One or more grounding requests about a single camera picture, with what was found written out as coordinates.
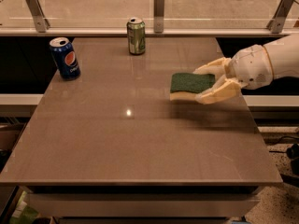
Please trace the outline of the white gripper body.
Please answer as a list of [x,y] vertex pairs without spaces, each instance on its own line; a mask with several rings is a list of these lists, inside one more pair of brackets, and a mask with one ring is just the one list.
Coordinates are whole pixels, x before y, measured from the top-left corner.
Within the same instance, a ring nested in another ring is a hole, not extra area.
[[266,49],[253,45],[242,49],[228,63],[228,78],[235,78],[242,89],[256,90],[269,85],[273,79],[273,69]]

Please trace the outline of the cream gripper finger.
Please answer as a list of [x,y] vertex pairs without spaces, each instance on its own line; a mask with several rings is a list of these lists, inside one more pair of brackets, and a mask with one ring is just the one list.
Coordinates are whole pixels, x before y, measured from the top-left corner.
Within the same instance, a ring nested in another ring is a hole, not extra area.
[[238,96],[241,92],[241,85],[236,78],[221,77],[208,90],[195,95],[199,104],[209,105],[222,102]]
[[226,66],[230,61],[230,58],[221,57],[217,60],[196,68],[193,72],[198,75],[211,74],[215,78],[220,78],[221,76],[226,74]]

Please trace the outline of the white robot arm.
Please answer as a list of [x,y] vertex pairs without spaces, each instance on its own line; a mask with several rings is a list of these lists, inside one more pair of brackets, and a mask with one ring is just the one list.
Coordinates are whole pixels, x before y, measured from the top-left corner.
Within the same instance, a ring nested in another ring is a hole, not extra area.
[[275,79],[299,77],[299,34],[242,49],[232,58],[219,58],[194,73],[215,76],[211,88],[195,95],[195,100],[204,105],[238,96],[242,89],[265,87]]

